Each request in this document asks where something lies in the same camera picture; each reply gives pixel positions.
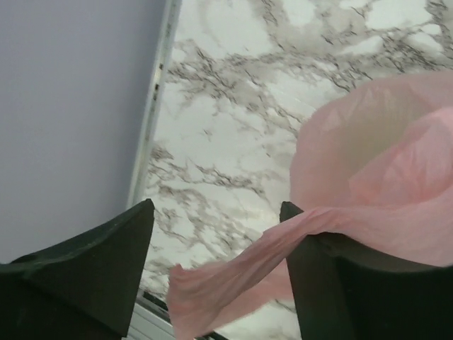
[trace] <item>white trim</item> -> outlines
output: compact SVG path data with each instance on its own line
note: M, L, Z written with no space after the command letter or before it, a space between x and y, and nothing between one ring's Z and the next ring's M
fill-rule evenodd
M148 163L151 156L152 137L156 128L157 115L165 84L165 75L170 61L171 48L176 33L181 4L182 0L166 0L156 58L151 73L147 103L144 109L139 146L132 173L130 192L127 198L128 208L143 199ZM127 339L174 340L175 338L173 336L173 329L168 322L136 302Z
M152 137L156 128L157 115L165 85L165 75L170 61L181 4L182 0L166 0L156 57L149 82L134 171L132 172L129 196L127 198L127 208L132 207L143 199L148 162L151 156Z
M128 340L175 340L171 325L139 304L135 304Z

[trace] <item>metal edge strip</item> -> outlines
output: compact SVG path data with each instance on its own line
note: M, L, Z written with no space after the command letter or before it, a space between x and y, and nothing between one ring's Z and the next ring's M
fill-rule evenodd
M127 198L127 208L143 199L146 186L149 158L156 129L157 116L165 85L165 75L170 62L171 50L176 34L176 26L182 0L166 0L164 18L161 24L156 58L149 82L147 102L144 108L142 129L135 157L134 170ZM174 340L173 327L148 308L135 303L134 312L127 335L128 340Z
M143 317L146 321L151 322L155 327L155 334L162 334L163 332L173 338L173 327L171 326L170 316L168 315L168 308L166 303L160 300L158 297L145 292L139 291L137 304L135 311L135 320L138 320L138 315ZM132 327L135 327L137 323L131 323ZM196 340L228 340L221 334L211 332L205 336L200 336Z
M152 150L152 138L156 129L157 116L161 105L181 5L182 0L166 0L156 58L149 82L147 102L144 108L142 129L140 131L134 170L132 172L129 196L127 198L127 208L140 202L144 195L148 163Z

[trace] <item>pink plastic bag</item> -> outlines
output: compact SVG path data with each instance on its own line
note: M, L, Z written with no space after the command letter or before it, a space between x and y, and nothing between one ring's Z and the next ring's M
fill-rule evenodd
M273 299L290 299L285 258L308 234L338 232L402 259L453 264L453 72L371 81L302 126L291 201L305 212L230 262L170 272L177 340Z

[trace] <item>white marble surface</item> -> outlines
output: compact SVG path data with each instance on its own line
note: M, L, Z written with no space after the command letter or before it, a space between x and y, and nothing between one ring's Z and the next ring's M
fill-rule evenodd
M453 68L452 0L185 0L149 163L156 227L142 287L230 259L278 221L301 124L389 74ZM272 302L219 332L300 339Z

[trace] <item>gray marble veining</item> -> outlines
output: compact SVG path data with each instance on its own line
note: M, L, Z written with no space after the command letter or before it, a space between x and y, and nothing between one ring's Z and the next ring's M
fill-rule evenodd
M230 259L277 224L297 131L364 81L453 67L452 0L184 1L149 163L156 229L142 287L170 267ZM223 327L300 339L272 302Z

